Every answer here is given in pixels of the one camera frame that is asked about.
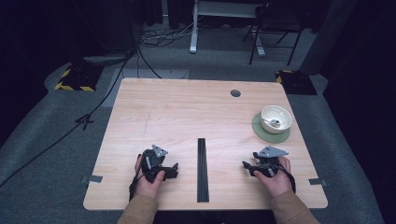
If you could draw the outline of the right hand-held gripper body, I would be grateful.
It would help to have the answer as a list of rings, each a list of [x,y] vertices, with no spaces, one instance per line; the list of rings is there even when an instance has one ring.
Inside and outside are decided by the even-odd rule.
[[[258,161],[251,171],[259,171],[266,177],[274,177],[279,169],[279,158],[288,154],[288,151],[267,146],[260,152],[253,153],[253,157]]]

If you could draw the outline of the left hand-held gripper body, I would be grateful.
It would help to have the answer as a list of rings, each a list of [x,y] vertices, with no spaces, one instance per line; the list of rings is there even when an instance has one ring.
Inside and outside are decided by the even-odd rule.
[[[157,174],[160,171],[165,171],[165,168],[162,168],[162,164],[167,153],[167,150],[156,145],[153,145],[152,149],[146,149],[143,152],[141,168],[148,182],[153,183]]]

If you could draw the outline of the row of black chopsticks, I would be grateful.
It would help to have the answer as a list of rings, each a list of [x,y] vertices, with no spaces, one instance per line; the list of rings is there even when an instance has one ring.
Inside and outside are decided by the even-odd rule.
[[[198,139],[197,202],[209,202],[205,139]]]

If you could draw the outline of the cream ceramic bowl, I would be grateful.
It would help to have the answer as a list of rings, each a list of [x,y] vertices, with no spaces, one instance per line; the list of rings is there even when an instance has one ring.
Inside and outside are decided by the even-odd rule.
[[[280,121],[280,127],[269,126],[262,119],[277,119]],[[261,112],[261,124],[264,130],[269,133],[283,133],[291,126],[292,117],[285,108],[278,105],[268,105]]]

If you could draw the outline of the person's left hand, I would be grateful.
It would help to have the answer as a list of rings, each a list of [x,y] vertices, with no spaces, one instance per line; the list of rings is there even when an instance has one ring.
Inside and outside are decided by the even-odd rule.
[[[147,181],[146,177],[143,175],[143,173],[141,171],[141,168],[140,168],[141,161],[142,161],[142,155],[139,154],[136,164],[134,166],[135,173],[137,174],[137,179],[138,179],[134,194],[135,195],[137,195],[137,194],[145,195],[145,196],[150,197],[153,200],[156,200],[158,197],[159,189],[163,182],[163,177],[165,175],[165,171],[160,171],[157,174],[154,182],[150,183],[149,181]]]

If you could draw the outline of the person's right hand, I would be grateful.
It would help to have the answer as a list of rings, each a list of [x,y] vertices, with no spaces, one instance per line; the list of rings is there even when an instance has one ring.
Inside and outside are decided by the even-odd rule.
[[[272,178],[266,177],[259,171],[254,172],[254,175],[264,185],[268,195],[272,199],[282,193],[292,191],[292,185],[288,178],[288,174],[290,173],[290,161],[285,157],[280,157],[279,164],[284,168],[284,171],[279,171]]]

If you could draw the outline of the green round coaster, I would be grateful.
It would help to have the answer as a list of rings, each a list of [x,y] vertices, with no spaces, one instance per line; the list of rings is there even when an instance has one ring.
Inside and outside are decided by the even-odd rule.
[[[272,143],[279,144],[285,142],[290,136],[290,128],[288,128],[283,133],[269,133],[261,125],[261,114],[258,113],[252,120],[252,129],[255,134],[257,134],[260,139]]]

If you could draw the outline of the grey tape piece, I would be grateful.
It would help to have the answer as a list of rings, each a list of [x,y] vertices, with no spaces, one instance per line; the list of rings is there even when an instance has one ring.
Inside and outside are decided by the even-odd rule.
[[[308,179],[310,185],[321,185],[322,187],[327,187],[328,183],[326,180],[320,178],[310,178]]]
[[[101,183],[103,178],[99,175],[88,175],[88,176],[83,176],[80,179],[80,182],[86,185],[90,185],[91,182],[93,183]]]

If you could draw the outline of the striped black stand base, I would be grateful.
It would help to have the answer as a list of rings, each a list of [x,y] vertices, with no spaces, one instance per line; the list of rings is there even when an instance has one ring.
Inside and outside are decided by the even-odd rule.
[[[317,95],[310,77],[299,71],[278,70],[276,81],[283,86],[286,94]]]
[[[69,65],[55,86],[55,90],[96,91],[103,66],[77,67]]]

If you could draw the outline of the grey column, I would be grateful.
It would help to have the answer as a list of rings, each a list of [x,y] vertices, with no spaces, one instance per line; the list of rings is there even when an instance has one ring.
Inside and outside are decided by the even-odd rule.
[[[309,51],[300,65],[304,75],[314,76],[329,58],[339,35],[356,6],[357,0],[332,0],[326,18],[318,31]]]

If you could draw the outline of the black chair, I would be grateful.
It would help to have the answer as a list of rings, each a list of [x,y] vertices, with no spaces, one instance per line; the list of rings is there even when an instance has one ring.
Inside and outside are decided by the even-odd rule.
[[[249,27],[244,40],[248,35],[252,35],[253,44],[249,56],[249,64],[252,64],[254,52],[257,47],[264,48],[262,43],[258,43],[260,34],[282,35],[275,44],[268,45],[268,48],[279,48],[279,43],[288,35],[296,34],[292,46],[284,46],[291,49],[287,62],[290,65],[294,52],[297,48],[303,30],[306,28],[306,13],[294,0],[264,0],[261,6],[255,8],[255,21]]]

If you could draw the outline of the white desk frame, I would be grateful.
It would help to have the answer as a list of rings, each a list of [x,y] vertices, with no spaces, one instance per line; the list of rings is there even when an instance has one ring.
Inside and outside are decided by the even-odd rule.
[[[194,0],[192,11],[192,32],[190,53],[197,52],[198,41],[198,19],[200,16],[231,17],[254,19],[255,8],[258,4],[231,3],[231,2],[210,2],[206,0]]]

